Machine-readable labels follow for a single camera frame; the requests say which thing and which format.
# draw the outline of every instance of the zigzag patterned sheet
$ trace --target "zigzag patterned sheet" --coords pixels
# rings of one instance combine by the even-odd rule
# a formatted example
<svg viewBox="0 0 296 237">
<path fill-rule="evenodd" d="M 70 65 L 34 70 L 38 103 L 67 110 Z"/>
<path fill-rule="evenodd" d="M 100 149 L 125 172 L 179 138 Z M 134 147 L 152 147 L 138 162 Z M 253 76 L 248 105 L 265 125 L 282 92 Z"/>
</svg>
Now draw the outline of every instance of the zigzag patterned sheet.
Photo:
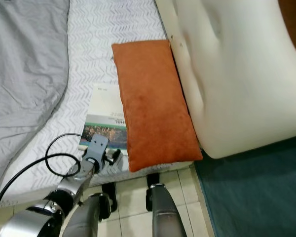
<svg viewBox="0 0 296 237">
<path fill-rule="evenodd" d="M 12 161 L 0 188 L 24 166 L 42 157 L 56 136 L 82 132 L 93 83 L 118 83 L 112 43 L 166 38 L 154 0 L 71 0 L 68 34 L 70 72 L 65 95 L 44 128 Z M 67 152 L 80 157 L 82 152 L 77 149 L 78 143 L 78 137 L 67 136 L 60 139 L 50 152 Z M 52 168 L 62 173 L 66 173 L 73 164 L 67 158 L 55 158 L 50 163 Z M 113 166 L 106 165 L 101 174 L 94 176 L 91 185 L 143 176 L 153 170 L 174 166 L 158 165 L 130 173 L 128 157 L 124 157 Z M 51 174 L 42 162 L 10 187 L 2 205 L 41 199 L 59 181 L 60 178 Z"/>
</svg>

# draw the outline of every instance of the blue floor mat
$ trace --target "blue floor mat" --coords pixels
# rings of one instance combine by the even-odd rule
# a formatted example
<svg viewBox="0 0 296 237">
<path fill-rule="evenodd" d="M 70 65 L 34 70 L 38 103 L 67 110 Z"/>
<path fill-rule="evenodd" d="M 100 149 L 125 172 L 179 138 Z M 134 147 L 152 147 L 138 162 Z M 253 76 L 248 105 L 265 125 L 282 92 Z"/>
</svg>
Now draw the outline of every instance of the blue floor mat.
<svg viewBox="0 0 296 237">
<path fill-rule="evenodd" d="M 216 237 L 296 237 L 296 137 L 195 163 Z"/>
</svg>

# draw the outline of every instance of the tiled floor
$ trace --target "tiled floor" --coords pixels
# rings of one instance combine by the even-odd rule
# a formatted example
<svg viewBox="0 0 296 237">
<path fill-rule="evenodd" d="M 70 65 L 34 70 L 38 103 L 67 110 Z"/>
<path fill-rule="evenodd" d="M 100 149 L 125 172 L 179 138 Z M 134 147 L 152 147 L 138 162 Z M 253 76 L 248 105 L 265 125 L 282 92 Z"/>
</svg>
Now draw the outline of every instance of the tiled floor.
<svg viewBox="0 0 296 237">
<path fill-rule="evenodd" d="M 194 167 L 161 173 L 160 182 L 165 184 L 171 194 L 187 236 L 213 237 L 213 230 Z M 98 236 L 151 237 L 152 213 L 146 211 L 146 189 L 145 177 L 116 183 L 118 209 L 111 214 L 109 219 L 99 223 Z M 101 187 L 90 188 L 83 193 L 83 199 L 97 192 L 102 192 Z M 0 209 L 0 227 L 14 213 L 29 205 L 31 203 Z M 61 234 L 69 218 L 65 220 Z"/>
</svg>

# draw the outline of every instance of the black cable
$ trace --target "black cable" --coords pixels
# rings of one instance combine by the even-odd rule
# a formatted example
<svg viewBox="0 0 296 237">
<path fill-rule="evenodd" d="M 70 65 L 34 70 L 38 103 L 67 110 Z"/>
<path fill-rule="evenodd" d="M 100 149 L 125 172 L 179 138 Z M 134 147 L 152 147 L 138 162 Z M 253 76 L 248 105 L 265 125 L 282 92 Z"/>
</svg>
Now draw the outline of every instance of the black cable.
<svg viewBox="0 0 296 237">
<path fill-rule="evenodd" d="M 64 137 L 64 136 L 67 136 L 67 135 L 73 135 L 73 136 L 79 136 L 79 137 L 83 137 L 85 138 L 87 141 L 88 141 L 88 138 L 81 135 L 81 134 L 78 134 L 78 133 L 64 133 L 58 137 L 56 137 L 50 144 L 49 146 L 47 147 L 46 149 L 46 152 L 45 152 L 45 157 L 48 156 L 48 151 L 50 149 L 50 147 L 54 144 L 54 142 L 56 142 L 59 138 L 61 137 Z M 80 172 L 80 168 L 78 168 L 78 170 L 75 172 L 75 173 L 72 173 L 72 174 L 60 174 L 60 173 L 57 173 L 56 171 L 54 171 L 50 166 L 49 166 L 49 163 L 48 163 L 48 159 L 45 160 L 45 164 L 47 166 L 47 169 L 53 173 L 54 175 L 57 175 L 57 176 L 60 176 L 60 177 L 63 177 L 63 178 L 67 178 L 67 177 L 71 177 L 71 176 L 75 176 L 76 174 L 78 174 Z"/>
<path fill-rule="evenodd" d="M 55 154 L 51 154 L 48 156 L 45 156 L 43 158 L 40 158 L 34 162 L 32 162 L 31 164 L 27 165 L 26 167 L 24 167 L 21 171 L 19 171 L 16 175 L 13 176 L 12 179 L 10 179 L 10 181 L 5 185 L 5 187 L 2 189 L 2 191 L 0 192 L 0 201 L 4 195 L 4 193 L 7 191 L 7 189 L 10 187 L 10 185 L 21 175 L 23 174 L 26 170 L 28 170 L 29 168 L 33 167 L 34 165 L 44 161 L 44 160 L 48 160 L 52 157 L 58 157 L 58 156 L 67 156 L 67 157 L 71 157 L 72 159 L 74 159 L 76 161 L 76 163 L 78 164 L 78 170 L 81 169 L 81 165 L 80 165 L 80 161 L 73 155 L 68 154 L 68 153 L 55 153 Z"/>
</svg>

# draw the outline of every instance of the book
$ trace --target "book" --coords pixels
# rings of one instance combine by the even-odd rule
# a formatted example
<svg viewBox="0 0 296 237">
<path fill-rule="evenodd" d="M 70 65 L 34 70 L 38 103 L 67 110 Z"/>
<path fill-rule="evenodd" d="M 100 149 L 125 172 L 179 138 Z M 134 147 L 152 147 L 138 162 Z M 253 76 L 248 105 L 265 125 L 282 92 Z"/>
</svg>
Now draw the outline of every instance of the book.
<svg viewBox="0 0 296 237">
<path fill-rule="evenodd" d="M 94 84 L 82 135 L 89 141 L 97 133 L 109 139 L 108 149 L 121 149 L 127 155 L 127 130 L 120 99 L 119 86 Z M 79 149 L 85 150 L 89 142 L 81 138 Z"/>
</svg>

